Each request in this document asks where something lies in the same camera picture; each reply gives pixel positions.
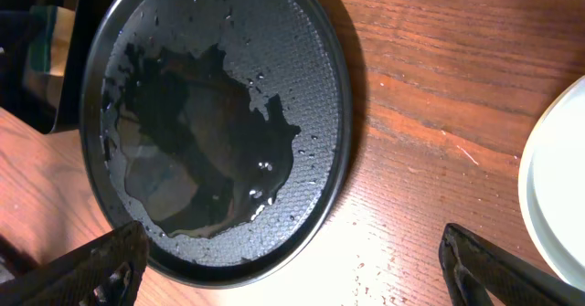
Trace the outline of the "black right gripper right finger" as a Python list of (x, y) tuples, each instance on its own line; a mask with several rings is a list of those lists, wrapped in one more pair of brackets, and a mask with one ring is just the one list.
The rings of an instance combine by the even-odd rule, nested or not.
[(582, 305), (584, 291), (554, 278), (472, 231), (445, 226), (442, 275), (454, 305)]

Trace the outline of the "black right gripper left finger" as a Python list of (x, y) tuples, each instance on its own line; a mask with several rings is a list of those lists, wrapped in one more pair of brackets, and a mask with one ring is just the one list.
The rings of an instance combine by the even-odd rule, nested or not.
[(149, 256), (144, 226), (132, 221), (1, 284), (3, 305), (133, 305)]

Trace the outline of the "mint green plate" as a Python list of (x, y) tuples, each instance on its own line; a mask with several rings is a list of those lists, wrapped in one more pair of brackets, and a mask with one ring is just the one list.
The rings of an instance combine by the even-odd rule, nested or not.
[(584, 289), (584, 79), (543, 112), (521, 156), (518, 199), (539, 254), (565, 282)]

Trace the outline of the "yellow green scrub sponge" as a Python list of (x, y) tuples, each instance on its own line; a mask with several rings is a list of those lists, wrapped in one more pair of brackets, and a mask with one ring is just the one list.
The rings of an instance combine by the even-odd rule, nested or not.
[(43, 23), (28, 47), (23, 84), (35, 99), (59, 106), (76, 13), (61, 6), (32, 6)]

